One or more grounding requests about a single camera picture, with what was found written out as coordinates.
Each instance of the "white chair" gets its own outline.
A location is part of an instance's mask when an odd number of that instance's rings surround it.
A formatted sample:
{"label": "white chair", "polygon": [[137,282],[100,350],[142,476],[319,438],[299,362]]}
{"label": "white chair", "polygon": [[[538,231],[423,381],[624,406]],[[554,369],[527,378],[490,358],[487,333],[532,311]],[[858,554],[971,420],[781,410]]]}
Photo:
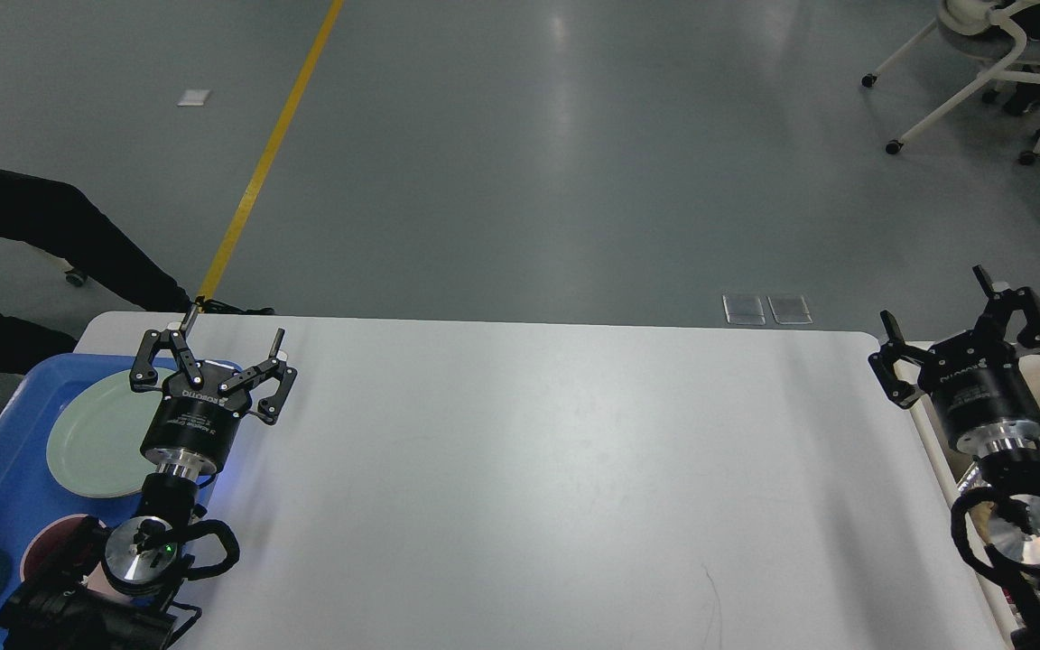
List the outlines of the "white chair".
{"label": "white chair", "polygon": [[[1020,66],[1040,66],[1040,42],[1031,43],[1026,33],[1014,22],[1013,18],[1018,11],[1040,4],[1040,0],[1018,0],[1008,7],[999,7],[999,4],[998,0],[938,0],[937,18],[934,18],[929,25],[926,25],[915,36],[907,41],[896,52],[893,52],[890,58],[878,66],[878,70],[866,74],[861,79],[861,85],[873,87],[884,71],[890,69],[893,63],[904,57],[909,50],[912,50],[917,43],[924,41],[935,29],[950,45],[960,53],[965,54],[966,57],[977,60],[982,67],[982,71],[978,73],[978,77],[973,81],[962,87],[944,104],[938,106],[937,110],[926,115],[925,120],[913,125],[913,128],[885,145],[885,153],[899,153],[909,140],[920,135],[921,131],[931,127],[937,120],[940,120],[941,116],[944,116],[955,106],[969,98],[969,95],[973,95],[987,83],[995,83],[993,89],[987,90],[982,96],[982,100],[987,103],[991,103],[997,98],[1003,82],[1040,83],[1040,73],[1012,70]],[[1004,33],[990,36],[988,32],[994,26]],[[1037,137],[1037,144],[1032,151],[1022,152],[1018,161],[1022,164],[1033,164],[1039,155],[1040,137]]]}

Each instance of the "person's leg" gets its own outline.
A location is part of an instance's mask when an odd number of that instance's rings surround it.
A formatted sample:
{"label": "person's leg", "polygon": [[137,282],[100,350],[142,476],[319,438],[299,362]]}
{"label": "person's leg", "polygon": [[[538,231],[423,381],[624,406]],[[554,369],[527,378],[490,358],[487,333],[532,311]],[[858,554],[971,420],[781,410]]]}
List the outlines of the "person's leg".
{"label": "person's leg", "polygon": [[31,243],[149,311],[186,311],[187,292],[82,192],[0,170],[0,237]]}
{"label": "person's leg", "polygon": [[0,313],[0,373],[26,374],[43,359],[75,349],[75,338]]}

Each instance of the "chair wheel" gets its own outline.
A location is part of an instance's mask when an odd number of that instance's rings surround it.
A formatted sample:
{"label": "chair wheel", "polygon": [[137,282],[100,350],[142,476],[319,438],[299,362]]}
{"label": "chair wheel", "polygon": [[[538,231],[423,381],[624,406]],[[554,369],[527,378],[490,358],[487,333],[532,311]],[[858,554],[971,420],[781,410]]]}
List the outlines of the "chair wheel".
{"label": "chair wheel", "polygon": [[83,284],[86,284],[86,274],[78,270],[78,268],[72,268],[63,272],[63,277],[66,277],[67,283],[74,285],[74,287],[82,287]]}

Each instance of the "white table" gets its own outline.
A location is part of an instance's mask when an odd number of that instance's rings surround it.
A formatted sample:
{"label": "white table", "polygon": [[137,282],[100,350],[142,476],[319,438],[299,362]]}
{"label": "white table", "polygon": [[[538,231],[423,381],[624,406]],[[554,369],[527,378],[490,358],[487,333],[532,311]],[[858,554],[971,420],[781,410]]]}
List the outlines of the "white table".
{"label": "white table", "polygon": [[[78,349],[176,319],[105,313]],[[243,558],[186,584],[182,649],[1004,647],[866,334],[201,316],[189,341],[246,366],[277,326],[300,380],[240,428],[210,517]]]}

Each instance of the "blue tray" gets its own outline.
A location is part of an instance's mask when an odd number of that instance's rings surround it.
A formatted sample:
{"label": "blue tray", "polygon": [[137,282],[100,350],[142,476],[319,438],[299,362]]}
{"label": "blue tray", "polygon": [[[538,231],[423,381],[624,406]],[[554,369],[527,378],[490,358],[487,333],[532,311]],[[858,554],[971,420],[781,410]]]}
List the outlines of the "blue tray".
{"label": "blue tray", "polygon": [[[46,466],[46,439],[63,408],[95,382],[131,369],[133,358],[96,354],[62,354],[26,374],[0,415],[0,548],[14,561],[3,602],[18,588],[18,563],[30,539],[47,523],[66,515],[95,515],[107,525],[125,522],[139,505],[139,495],[87,498],[55,483]],[[174,370],[167,359],[155,365]],[[147,472],[154,466],[147,465]],[[206,503],[214,486],[200,493]],[[0,647],[5,630],[0,628]]]}

